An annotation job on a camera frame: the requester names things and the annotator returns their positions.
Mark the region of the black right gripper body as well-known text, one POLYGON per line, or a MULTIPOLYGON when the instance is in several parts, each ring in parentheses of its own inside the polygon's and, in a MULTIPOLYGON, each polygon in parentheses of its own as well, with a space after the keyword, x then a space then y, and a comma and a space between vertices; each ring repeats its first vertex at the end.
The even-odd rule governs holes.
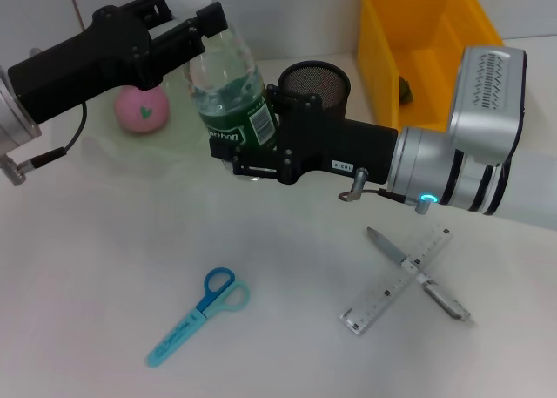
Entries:
POLYGON ((304 109, 280 113, 277 151, 291 155, 300 177, 322 171, 353 178, 359 168, 366 180, 384 184, 399 133, 380 125, 336 118, 304 109))

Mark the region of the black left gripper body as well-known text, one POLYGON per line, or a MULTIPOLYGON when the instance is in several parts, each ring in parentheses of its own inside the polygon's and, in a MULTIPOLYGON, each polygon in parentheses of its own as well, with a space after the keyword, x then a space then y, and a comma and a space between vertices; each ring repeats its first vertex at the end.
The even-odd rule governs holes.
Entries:
POLYGON ((17 102, 42 124, 115 87, 155 87, 149 29, 159 25, 143 23, 138 0, 96 10, 84 31, 8 69, 17 102))

